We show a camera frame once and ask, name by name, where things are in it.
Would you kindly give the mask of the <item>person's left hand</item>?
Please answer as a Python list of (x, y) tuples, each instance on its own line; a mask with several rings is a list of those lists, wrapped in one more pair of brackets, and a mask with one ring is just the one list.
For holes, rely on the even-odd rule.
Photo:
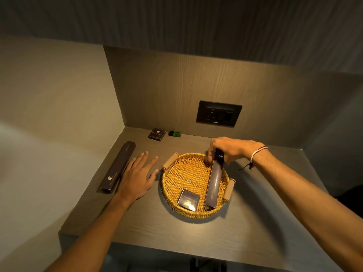
[(143, 197), (151, 188), (151, 186), (147, 186), (147, 180), (152, 174), (150, 173), (152, 167), (158, 160), (158, 156), (156, 156), (149, 163), (145, 162), (143, 168), (137, 168), (137, 158), (132, 159), (134, 160), (132, 168), (123, 173), (115, 194), (116, 198), (128, 203), (133, 203), (137, 199)]

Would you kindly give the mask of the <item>person's right hand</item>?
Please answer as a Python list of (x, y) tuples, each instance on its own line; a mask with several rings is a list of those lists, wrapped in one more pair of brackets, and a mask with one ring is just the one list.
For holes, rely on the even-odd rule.
[(218, 137), (212, 140), (226, 140), (227, 144), (227, 154), (225, 156), (226, 164), (230, 164), (232, 161), (246, 158), (251, 159), (252, 154), (261, 147), (265, 145), (261, 142), (256, 142), (252, 140), (238, 140), (228, 137)]

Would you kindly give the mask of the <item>long dark brown box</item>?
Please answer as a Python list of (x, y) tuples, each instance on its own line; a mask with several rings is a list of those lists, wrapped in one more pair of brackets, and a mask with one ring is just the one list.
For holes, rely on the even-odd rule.
[(208, 180), (208, 187), (206, 190), (206, 197), (204, 201), (205, 206), (209, 206), (213, 209), (217, 207), (217, 198), (219, 194), (223, 164), (224, 152), (217, 148), (215, 150), (215, 157), (212, 163), (211, 173)]
[(133, 141), (127, 141), (122, 146), (105, 177), (100, 183), (99, 190), (103, 193), (109, 194), (114, 191), (119, 179), (122, 176), (129, 159), (136, 148), (136, 143)]

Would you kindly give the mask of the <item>person's right forearm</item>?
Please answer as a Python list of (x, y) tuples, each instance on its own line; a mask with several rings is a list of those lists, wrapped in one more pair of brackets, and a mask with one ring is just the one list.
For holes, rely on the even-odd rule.
[(252, 164), (328, 256), (345, 272), (363, 272), (363, 218), (267, 149), (252, 156)]

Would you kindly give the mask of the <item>person's left forearm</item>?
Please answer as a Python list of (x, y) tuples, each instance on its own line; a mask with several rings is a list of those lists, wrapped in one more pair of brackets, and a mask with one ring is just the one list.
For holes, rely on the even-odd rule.
[(115, 195), (102, 214), (45, 272), (99, 272), (122, 217), (136, 195)]

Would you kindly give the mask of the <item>small square dark box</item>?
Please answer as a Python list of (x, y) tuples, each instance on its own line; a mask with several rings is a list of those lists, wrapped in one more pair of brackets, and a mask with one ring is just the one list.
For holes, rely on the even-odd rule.
[(182, 208), (195, 212), (197, 210), (201, 196), (191, 192), (187, 189), (183, 189), (177, 204)]
[(166, 131), (158, 129), (158, 128), (154, 128), (148, 135), (148, 138), (160, 142), (163, 139), (163, 137), (165, 136), (165, 134), (166, 134)]

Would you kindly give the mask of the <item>round wicker basket tray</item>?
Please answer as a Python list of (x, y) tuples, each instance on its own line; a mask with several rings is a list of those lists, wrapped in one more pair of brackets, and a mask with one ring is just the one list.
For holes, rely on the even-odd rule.
[[(217, 207), (205, 206), (206, 190), (212, 165), (206, 155), (201, 153), (186, 153), (173, 155), (162, 166), (161, 191), (163, 196), (176, 213), (189, 219), (207, 219), (216, 215), (226, 202), (230, 201), (235, 185), (235, 179), (229, 178), (222, 169)], [(201, 196), (195, 212), (182, 208), (177, 204), (183, 189)]]

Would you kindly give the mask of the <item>black wall socket panel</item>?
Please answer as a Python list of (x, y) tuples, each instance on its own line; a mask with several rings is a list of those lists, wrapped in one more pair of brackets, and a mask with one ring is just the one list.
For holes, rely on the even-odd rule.
[(242, 105), (200, 100), (196, 122), (233, 128), (242, 108)]

